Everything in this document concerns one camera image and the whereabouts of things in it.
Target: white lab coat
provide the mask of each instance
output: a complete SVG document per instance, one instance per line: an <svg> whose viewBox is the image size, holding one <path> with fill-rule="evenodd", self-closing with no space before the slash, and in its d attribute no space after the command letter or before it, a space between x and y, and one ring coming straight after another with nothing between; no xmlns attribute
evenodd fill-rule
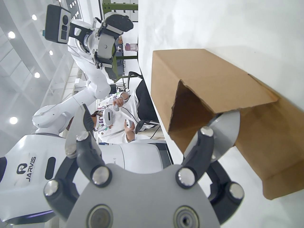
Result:
<svg viewBox="0 0 304 228"><path fill-rule="evenodd" d="M106 98L102 102L99 103L97 110L103 110L108 105L113 104L117 98L119 98L121 93L116 93L109 98ZM136 96L135 91L129 96L127 102L124 103L123 107L119 108L119 111L113 111L113 126L111 128L106 128L104 130L99 130L104 128L102 123L102 117L100 116L97 119L95 129L98 131L98 136L103 143L127 143L127 137L124 130L124 122L126 119L131 120L135 127L137 123L140 121L137 112L138 98ZM153 125L143 125L139 134L135 135L135 139L149 139L158 127L152 128ZM153 136L154 139L164 139L161 128L156 132Z"/></svg>

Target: printed shirt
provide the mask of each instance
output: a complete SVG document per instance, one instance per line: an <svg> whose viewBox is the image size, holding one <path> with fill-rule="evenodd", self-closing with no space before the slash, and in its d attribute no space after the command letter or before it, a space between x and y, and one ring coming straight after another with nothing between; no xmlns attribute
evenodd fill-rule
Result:
<svg viewBox="0 0 304 228"><path fill-rule="evenodd" d="M101 101L98 104L97 110L102 111L107 108L107 106L112 105L113 102L121 96L122 92L117 92ZM98 136L102 142L105 143L127 143L127 137L124 130L125 120L131 120L135 127L140 121L137 112L138 98L136 97L135 91L129 95L127 102L124 103L123 107L119 108L119 111L113 111L113 125L105 127L103 124L103 117L97 116L97 122L95 130L98 132ZM151 128L153 125L144 125L141 130Z"/></svg>

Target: white table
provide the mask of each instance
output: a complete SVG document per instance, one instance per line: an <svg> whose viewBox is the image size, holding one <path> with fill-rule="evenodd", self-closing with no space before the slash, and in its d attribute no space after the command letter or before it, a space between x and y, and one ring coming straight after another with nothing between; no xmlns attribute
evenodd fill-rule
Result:
<svg viewBox="0 0 304 228"><path fill-rule="evenodd" d="M148 89L153 50L206 48L304 109L303 1L139 0L139 64ZM181 152L165 136L174 162L181 163ZM246 194L223 227L304 227L304 191L269 201L237 148L220 162ZM206 194L209 182L207 176L200 181Z"/></svg>

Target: ceiling light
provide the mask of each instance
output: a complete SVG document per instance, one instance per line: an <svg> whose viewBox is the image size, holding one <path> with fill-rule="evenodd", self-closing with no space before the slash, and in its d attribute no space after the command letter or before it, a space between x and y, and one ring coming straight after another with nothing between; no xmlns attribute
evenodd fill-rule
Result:
<svg viewBox="0 0 304 228"><path fill-rule="evenodd" d="M11 117L9 119L10 124L16 124L18 122L18 118L16 118L15 116Z"/></svg>
<svg viewBox="0 0 304 228"><path fill-rule="evenodd" d="M8 33L8 36L9 36L9 39L14 39L14 38L16 37L15 33L12 32L12 31L10 31L10 32Z"/></svg>
<svg viewBox="0 0 304 228"><path fill-rule="evenodd" d="M36 73L34 74L34 77L35 77L35 78L39 78L39 77L40 77L39 72L36 72Z"/></svg>

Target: cardboard box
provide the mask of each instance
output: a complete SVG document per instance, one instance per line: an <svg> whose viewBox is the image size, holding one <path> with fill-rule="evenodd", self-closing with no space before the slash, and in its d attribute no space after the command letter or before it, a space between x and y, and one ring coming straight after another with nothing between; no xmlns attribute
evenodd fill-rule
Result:
<svg viewBox="0 0 304 228"><path fill-rule="evenodd" d="M245 71L207 50L154 51L151 96L182 152L214 115L239 109L235 144L264 196L304 189L304 112Z"/></svg>

